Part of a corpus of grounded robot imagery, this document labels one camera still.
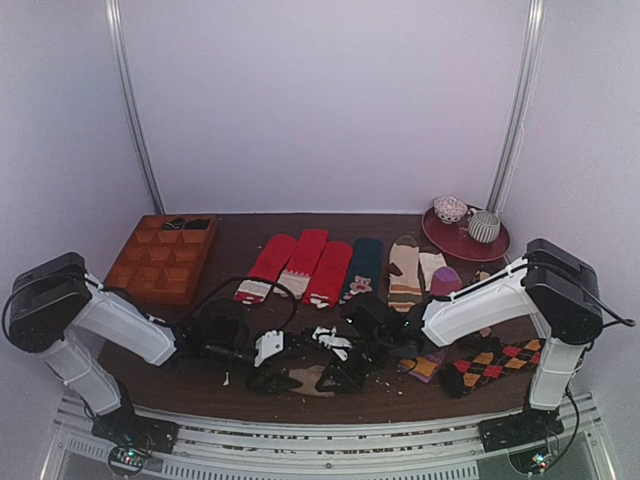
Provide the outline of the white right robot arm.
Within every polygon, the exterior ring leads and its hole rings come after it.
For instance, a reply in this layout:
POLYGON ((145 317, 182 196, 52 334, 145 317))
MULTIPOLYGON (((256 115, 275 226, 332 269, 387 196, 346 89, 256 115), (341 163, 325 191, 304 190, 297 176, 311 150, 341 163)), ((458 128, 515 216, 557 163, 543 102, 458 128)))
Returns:
POLYGON ((440 372, 452 398, 462 398, 502 375, 533 365, 529 406, 513 419, 519 440, 535 440, 551 424, 587 347, 602 333, 603 304, 595 270, 539 238, 524 256, 487 279, 447 295, 432 294, 402 314, 369 293, 346 302, 341 317, 388 351, 434 353, 459 339, 526 314, 539 314, 547 339, 486 348, 440 372))

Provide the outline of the dark green monkey sock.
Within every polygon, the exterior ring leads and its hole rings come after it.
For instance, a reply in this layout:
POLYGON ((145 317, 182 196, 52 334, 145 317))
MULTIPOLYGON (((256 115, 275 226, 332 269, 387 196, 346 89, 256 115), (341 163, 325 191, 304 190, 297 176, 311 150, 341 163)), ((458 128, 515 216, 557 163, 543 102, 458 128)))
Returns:
POLYGON ((340 304, 361 293, 378 293, 383 252, 383 243, 378 239, 360 237, 354 241, 353 255, 339 297, 340 304))

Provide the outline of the brown argyle sock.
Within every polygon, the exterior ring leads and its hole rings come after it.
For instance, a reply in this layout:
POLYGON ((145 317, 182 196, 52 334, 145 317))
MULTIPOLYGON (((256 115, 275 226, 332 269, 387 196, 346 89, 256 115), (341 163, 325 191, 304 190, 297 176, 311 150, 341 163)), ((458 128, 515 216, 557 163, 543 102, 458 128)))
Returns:
POLYGON ((491 276, 491 274, 489 272, 483 271, 483 270, 478 270, 474 277, 473 280, 475 282, 480 282, 480 281, 484 281, 486 279, 488 279, 491 276))

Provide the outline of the beige brown striped sock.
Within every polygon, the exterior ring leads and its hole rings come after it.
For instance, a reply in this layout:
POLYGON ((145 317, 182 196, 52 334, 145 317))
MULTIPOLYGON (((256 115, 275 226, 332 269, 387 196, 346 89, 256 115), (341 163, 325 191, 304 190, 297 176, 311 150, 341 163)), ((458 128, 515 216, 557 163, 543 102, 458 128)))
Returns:
POLYGON ((399 313, 408 312, 422 301, 419 245, 410 235, 395 240, 389 253, 387 304, 399 313))

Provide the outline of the white patterned bowl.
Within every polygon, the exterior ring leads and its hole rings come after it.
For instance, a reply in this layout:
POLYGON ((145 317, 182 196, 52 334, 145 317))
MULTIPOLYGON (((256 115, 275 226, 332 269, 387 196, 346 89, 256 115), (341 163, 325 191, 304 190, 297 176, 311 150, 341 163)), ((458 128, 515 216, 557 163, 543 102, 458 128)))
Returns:
POLYGON ((433 209, 436 216, 444 224, 454 224, 460 221, 468 212, 468 206, 460 199, 442 195, 434 199, 433 209))

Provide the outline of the cream short sock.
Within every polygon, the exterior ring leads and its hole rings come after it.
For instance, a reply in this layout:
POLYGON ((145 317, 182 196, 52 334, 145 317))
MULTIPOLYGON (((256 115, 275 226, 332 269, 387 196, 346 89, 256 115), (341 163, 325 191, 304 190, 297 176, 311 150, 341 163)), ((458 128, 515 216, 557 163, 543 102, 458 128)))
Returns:
POLYGON ((419 252, 419 263, 425 290, 430 292, 435 272, 447 266, 445 257, 441 252, 421 250, 419 252))

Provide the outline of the red round plate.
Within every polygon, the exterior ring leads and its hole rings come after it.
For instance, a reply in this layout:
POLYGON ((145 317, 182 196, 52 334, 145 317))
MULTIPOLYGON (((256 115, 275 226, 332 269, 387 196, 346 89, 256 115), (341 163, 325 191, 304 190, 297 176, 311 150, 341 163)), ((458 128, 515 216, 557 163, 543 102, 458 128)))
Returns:
POLYGON ((422 217, 422 230, 427 239, 443 253, 455 258, 471 262, 491 262, 506 255, 511 244, 511 238, 504 225, 495 241, 482 244, 472 239, 468 234, 468 219, 466 215, 453 224, 445 224, 431 207, 422 217))

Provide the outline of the tan ribbed sock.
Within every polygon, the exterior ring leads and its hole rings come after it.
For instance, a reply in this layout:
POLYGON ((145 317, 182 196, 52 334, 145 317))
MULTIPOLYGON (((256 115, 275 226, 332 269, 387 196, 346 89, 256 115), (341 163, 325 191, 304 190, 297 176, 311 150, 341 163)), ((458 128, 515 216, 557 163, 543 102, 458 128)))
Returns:
POLYGON ((320 398, 334 397, 334 392, 322 392, 316 389, 316 384, 320 380, 323 373, 324 366, 321 365, 313 365, 307 368, 290 369, 288 372, 289 378, 299 383, 299 386, 296 388, 291 388, 290 392, 320 398))

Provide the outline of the orange purple striped sock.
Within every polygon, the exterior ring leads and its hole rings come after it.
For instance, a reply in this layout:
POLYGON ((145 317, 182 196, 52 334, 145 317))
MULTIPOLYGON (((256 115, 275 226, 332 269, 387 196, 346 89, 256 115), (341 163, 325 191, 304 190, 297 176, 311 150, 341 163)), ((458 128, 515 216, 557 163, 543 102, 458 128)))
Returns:
POLYGON ((435 353, 414 359, 401 359, 397 368, 403 374, 428 384, 445 363, 447 352, 440 350, 435 353))

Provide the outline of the wooden compartment tray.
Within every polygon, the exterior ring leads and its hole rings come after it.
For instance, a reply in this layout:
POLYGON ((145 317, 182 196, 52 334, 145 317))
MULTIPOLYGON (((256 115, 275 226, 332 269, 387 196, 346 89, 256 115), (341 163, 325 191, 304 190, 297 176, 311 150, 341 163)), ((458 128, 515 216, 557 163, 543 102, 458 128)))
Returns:
POLYGON ((124 289, 143 304, 186 306, 194 298, 218 227, 216 215, 145 215, 125 242, 104 285, 124 289), (181 230, 164 231, 183 217, 181 230))

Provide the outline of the magenta purple sock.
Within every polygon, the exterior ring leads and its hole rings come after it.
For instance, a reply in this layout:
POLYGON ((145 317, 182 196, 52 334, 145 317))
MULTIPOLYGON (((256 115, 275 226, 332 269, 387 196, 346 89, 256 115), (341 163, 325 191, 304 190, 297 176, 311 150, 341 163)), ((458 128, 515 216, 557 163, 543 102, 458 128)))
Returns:
POLYGON ((462 289, 462 280, 458 273, 449 266, 434 271, 429 294, 433 297, 445 297, 462 289))

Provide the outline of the striped rolled sock in tray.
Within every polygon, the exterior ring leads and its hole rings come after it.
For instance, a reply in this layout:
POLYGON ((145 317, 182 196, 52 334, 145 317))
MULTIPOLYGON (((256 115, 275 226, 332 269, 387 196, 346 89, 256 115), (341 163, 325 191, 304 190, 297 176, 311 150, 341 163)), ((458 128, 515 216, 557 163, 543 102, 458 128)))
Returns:
POLYGON ((176 217, 173 219, 167 219, 163 222, 162 229, 164 231, 177 231, 181 230, 185 225, 185 219, 183 217, 176 217))

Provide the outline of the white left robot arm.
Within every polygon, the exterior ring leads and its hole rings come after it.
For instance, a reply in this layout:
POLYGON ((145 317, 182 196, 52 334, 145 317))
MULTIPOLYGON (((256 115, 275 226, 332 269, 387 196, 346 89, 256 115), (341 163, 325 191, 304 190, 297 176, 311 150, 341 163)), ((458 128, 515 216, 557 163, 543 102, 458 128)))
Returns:
POLYGON ((219 346, 207 325, 190 314, 172 326, 143 311, 101 283, 76 252, 18 275, 1 314, 8 342, 41 358, 94 415, 105 417, 106 429, 123 444, 143 436, 143 421, 131 412, 125 386, 99 364, 85 340, 102 338, 156 367, 222 357, 258 369, 286 347, 283 330, 263 333, 248 350, 219 346))

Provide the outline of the aluminium frame post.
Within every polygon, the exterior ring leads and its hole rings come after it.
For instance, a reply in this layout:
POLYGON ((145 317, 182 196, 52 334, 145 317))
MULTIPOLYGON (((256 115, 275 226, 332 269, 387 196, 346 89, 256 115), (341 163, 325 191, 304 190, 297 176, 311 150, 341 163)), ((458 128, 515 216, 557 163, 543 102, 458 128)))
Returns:
POLYGON ((124 99, 126 120, 131 134, 136 159, 142 172, 143 182, 151 200, 153 211, 156 215, 164 215, 166 210, 151 163, 151 157, 137 105, 135 87, 124 34, 121 2, 117 0, 106 0, 104 4, 107 27, 111 38, 117 73, 124 99))
POLYGON ((546 2, 531 0, 520 66, 507 130, 486 208, 496 215, 504 210, 525 133, 525 117, 534 95, 543 38, 546 2))

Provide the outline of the red sock beige cuff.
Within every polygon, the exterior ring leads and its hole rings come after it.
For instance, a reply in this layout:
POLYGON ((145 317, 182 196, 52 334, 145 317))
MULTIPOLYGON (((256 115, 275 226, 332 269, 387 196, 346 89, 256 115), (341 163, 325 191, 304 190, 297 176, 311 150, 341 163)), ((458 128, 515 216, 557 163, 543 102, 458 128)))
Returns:
POLYGON ((291 258, 280 274, 277 283, 301 300, 329 239, 324 229, 302 231, 291 258))

